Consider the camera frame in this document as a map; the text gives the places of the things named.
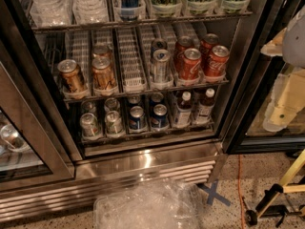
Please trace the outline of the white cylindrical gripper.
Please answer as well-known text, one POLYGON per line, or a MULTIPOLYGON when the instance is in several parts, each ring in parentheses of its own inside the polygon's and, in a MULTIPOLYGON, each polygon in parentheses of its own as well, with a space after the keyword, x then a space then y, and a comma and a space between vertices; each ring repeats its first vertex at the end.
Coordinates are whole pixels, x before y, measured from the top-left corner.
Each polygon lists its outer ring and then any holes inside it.
POLYGON ((263 129, 276 133, 289 127, 305 108, 305 69, 280 73, 273 85, 271 102, 264 114, 263 129))

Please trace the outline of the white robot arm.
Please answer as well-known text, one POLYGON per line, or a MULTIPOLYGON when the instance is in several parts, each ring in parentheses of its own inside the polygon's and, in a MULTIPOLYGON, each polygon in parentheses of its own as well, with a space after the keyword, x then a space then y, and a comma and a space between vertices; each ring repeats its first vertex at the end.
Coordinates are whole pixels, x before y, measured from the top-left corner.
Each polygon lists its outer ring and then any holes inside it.
POLYGON ((293 67, 291 73, 280 74, 275 81, 265 112, 263 128, 275 133, 286 128, 305 108, 305 6, 260 52, 271 57, 281 56, 293 67))

